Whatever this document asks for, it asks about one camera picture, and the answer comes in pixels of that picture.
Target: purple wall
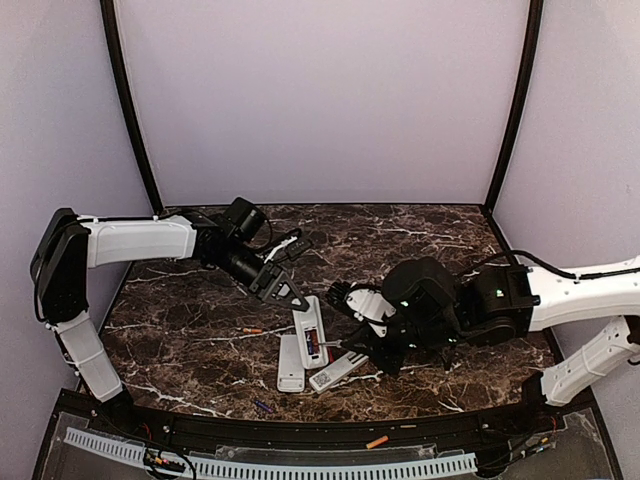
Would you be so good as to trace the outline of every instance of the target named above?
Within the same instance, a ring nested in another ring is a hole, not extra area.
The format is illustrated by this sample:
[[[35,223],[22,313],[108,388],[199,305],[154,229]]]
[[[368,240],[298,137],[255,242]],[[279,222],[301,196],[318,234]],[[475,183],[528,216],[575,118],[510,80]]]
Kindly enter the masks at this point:
[[[514,247],[559,266],[640,254],[640,9],[545,3],[538,55],[497,219]],[[556,329],[566,354],[603,321]],[[625,478],[638,478],[640,369],[594,387]]]
[[[61,386],[74,377],[33,315],[28,267],[57,207],[149,213],[115,93],[100,5],[0,7],[0,478],[26,479]],[[89,277],[96,322],[124,266]]]
[[[167,204],[484,200],[528,1],[118,3]]]

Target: white backdrop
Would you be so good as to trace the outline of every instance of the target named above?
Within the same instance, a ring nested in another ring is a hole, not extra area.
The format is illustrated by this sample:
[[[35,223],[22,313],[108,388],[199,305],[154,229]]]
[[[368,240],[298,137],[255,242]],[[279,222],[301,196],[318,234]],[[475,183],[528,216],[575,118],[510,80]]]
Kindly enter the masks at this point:
[[[117,6],[166,204],[484,200],[528,1]]]

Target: black frame pole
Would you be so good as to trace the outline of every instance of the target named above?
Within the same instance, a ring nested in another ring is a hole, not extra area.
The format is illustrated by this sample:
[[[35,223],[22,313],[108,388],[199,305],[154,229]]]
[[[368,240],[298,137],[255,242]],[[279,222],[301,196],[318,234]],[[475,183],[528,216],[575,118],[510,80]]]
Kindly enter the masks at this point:
[[[516,143],[518,129],[520,128],[520,120],[522,119],[522,112],[527,99],[531,72],[533,70],[533,61],[536,56],[536,47],[538,46],[543,4],[544,0],[531,0],[529,4],[527,30],[524,36],[520,69],[518,70],[518,79],[516,80],[516,88],[513,93],[513,101],[511,102],[509,120],[507,121],[507,128],[505,129],[504,138],[502,139],[502,146],[498,154],[496,168],[493,171],[491,186],[489,187],[487,198],[484,201],[484,207],[490,214],[493,214],[493,210],[498,202],[500,190],[502,190],[507,169],[509,168],[513,147]]]
[[[164,209],[164,206],[160,198],[158,185],[153,177],[151,163],[149,162],[147,150],[144,147],[138,117],[133,104],[133,97],[131,96],[124,57],[122,55],[120,34],[118,33],[118,20],[116,18],[115,6],[113,0],[100,0],[100,6],[102,8],[102,22],[107,38],[107,48],[109,49],[109,57],[111,58],[111,68],[116,82],[118,97],[120,98],[120,107],[122,108],[124,121],[127,125],[127,131],[129,132],[131,147],[136,157],[138,170],[140,170],[140,176],[142,177],[144,188],[147,191],[151,208],[153,208],[154,213],[160,213]]]

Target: white arm segment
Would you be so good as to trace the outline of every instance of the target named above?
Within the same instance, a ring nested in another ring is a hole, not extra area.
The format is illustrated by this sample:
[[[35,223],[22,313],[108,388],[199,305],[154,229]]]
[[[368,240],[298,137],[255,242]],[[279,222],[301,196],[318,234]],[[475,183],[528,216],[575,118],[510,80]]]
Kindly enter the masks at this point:
[[[96,218],[82,226],[91,230],[87,268],[150,258],[188,258],[196,243],[191,222],[180,215],[163,220],[114,222]]]
[[[193,254],[196,231],[179,215],[159,220],[99,221],[82,224],[91,230],[87,267],[150,258],[188,258]],[[100,402],[122,392],[122,381],[107,356],[89,318],[82,312],[75,319],[52,327],[91,393]]]
[[[617,317],[571,357],[546,369],[541,379],[546,403],[566,405],[600,377],[640,353],[640,345],[627,341],[629,333],[627,321]]]
[[[69,363],[78,369],[96,399],[106,402],[122,391],[120,377],[104,351],[89,312],[51,328],[69,353]]]
[[[625,262],[566,271],[584,275],[636,267],[640,267],[640,256]],[[533,267],[528,279],[531,293],[540,296],[540,305],[533,308],[529,326],[532,332],[590,318],[640,315],[640,273],[576,281]]]

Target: battery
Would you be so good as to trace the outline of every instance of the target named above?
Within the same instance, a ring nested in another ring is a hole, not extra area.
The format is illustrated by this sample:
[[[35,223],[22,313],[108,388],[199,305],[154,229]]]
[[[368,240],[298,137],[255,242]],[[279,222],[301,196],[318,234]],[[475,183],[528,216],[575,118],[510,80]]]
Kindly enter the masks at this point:
[[[307,352],[309,355],[317,355],[320,353],[320,343],[318,342],[318,330],[312,328],[305,330],[305,340],[307,341]]]

